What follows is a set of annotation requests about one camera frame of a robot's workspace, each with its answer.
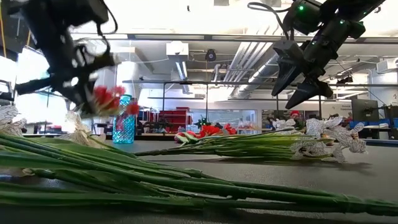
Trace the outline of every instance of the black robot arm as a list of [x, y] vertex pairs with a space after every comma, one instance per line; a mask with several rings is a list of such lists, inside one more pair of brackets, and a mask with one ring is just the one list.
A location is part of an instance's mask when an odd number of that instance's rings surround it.
[[[100, 25], [108, 22], [108, 7], [103, 0], [28, 0], [9, 8], [9, 14], [25, 20], [35, 46], [49, 63], [50, 76], [16, 85], [19, 95], [51, 87], [80, 106], [84, 113], [93, 111], [95, 80], [90, 74], [98, 69], [114, 66], [118, 62], [110, 52], [110, 46]], [[73, 41], [69, 28], [93, 21], [98, 35], [107, 45], [102, 55], [92, 55], [86, 45]], [[71, 86], [72, 78], [78, 83]]]
[[366, 29], [361, 19], [385, 0], [296, 0], [285, 16], [283, 27], [303, 34], [318, 31], [311, 41], [299, 46], [294, 39], [275, 43], [279, 55], [279, 74], [272, 95], [278, 95], [301, 73], [305, 79], [288, 101], [290, 109], [314, 96], [330, 97], [333, 90], [318, 80], [327, 63], [338, 58], [337, 51], [348, 38], [359, 38]]

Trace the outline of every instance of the vase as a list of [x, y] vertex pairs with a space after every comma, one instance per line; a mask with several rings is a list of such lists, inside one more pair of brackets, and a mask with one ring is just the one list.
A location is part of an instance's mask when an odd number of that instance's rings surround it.
[[126, 113], [126, 107], [131, 102], [131, 95], [120, 97], [120, 114], [113, 121], [113, 143], [132, 144], [136, 127], [136, 116]]

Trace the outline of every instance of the bouquet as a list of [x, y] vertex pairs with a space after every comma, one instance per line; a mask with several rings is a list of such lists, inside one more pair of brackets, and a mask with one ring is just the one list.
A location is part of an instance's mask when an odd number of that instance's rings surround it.
[[107, 89], [106, 86], [97, 86], [94, 88], [94, 100], [92, 102], [93, 113], [92, 114], [83, 114], [80, 113], [82, 118], [89, 118], [92, 116], [114, 116], [119, 115], [122, 109], [127, 114], [138, 114], [139, 105], [133, 101], [126, 108], [122, 108], [120, 105], [120, 97], [125, 94], [125, 89], [122, 86], [116, 86]]
[[[342, 130], [338, 124], [341, 117], [326, 122], [317, 119], [307, 120], [307, 134], [293, 128], [293, 119], [274, 121], [276, 131], [255, 135], [227, 135], [213, 126], [205, 126], [199, 136], [182, 133], [176, 136], [182, 142], [179, 147], [156, 151], [138, 152], [136, 156], [158, 156], [176, 154], [217, 155], [245, 159], [262, 159], [264, 162], [285, 162], [297, 160], [345, 162], [342, 150], [349, 148], [353, 153], [366, 153], [366, 143], [358, 139], [363, 125], [359, 123], [351, 131]], [[323, 133], [337, 139], [340, 144], [327, 148], [334, 141], [321, 138]]]
[[195, 134], [193, 131], [180, 132], [175, 135], [174, 140], [177, 143], [185, 143], [189, 142], [191, 137], [201, 139], [207, 136], [224, 136], [232, 134], [236, 134], [236, 129], [234, 129], [230, 124], [226, 124], [222, 129], [212, 125], [203, 125], [199, 134]]

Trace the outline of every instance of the gray table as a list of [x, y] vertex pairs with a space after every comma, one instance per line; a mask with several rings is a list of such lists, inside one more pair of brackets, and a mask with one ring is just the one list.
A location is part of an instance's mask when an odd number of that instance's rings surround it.
[[[134, 146], [119, 147], [131, 152], [172, 147], [172, 142], [136, 141]], [[146, 157], [173, 166], [200, 169], [226, 180], [288, 185], [323, 189], [360, 197], [398, 201], [398, 148], [369, 146], [369, 154], [346, 152], [347, 164], [313, 164], [312, 166], [269, 166], [261, 163], [229, 163], [216, 156]], [[13, 179], [32, 182], [32, 179]], [[57, 181], [36, 184], [59, 185]], [[163, 215], [135, 212], [129, 208], [19, 208], [1, 207], [1, 223], [59, 224], [155, 224], [155, 223], [398, 223], [398, 218], [367, 214], [314, 214], [238, 210], [216, 214], [205, 211], [198, 215]]]

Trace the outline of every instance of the shelf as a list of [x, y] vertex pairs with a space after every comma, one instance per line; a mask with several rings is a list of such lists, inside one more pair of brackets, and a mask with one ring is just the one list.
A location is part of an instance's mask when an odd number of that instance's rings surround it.
[[167, 116], [187, 116], [185, 114], [159, 114], [160, 117], [167, 117]]

